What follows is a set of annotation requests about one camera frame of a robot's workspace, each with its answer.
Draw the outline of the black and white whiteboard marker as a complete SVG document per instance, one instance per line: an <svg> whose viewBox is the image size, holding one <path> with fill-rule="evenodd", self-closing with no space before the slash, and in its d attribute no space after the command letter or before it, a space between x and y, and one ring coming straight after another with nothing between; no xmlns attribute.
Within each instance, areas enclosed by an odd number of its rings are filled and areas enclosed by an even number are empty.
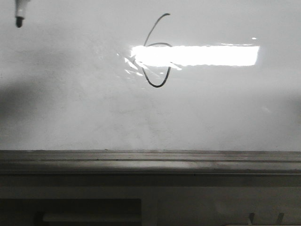
<svg viewBox="0 0 301 226"><path fill-rule="evenodd" d="M23 20L25 19L27 5L30 0L15 0L15 18L16 27L20 28L23 25Z"/></svg>

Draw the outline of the white whiteboard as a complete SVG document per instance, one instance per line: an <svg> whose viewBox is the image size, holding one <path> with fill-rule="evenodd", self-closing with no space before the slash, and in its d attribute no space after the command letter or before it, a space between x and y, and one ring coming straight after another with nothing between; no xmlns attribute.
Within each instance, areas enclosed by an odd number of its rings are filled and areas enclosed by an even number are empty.
<svg viewBox="0 0 301 226"><path fill-rule="evenodd" d="M0 3L3 150L301 149L298 0Z"/></svg>

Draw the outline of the grey aluminium whiteboard tray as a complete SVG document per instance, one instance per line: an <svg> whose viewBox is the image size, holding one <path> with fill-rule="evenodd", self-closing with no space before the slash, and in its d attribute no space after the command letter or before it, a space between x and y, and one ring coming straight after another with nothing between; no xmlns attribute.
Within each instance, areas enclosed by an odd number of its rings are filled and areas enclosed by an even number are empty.
<svg viewBox="0 0 301 226"><path fill-rule="evenodd" d="M292 151L2 150L2 174L300 174Z"/></svg>

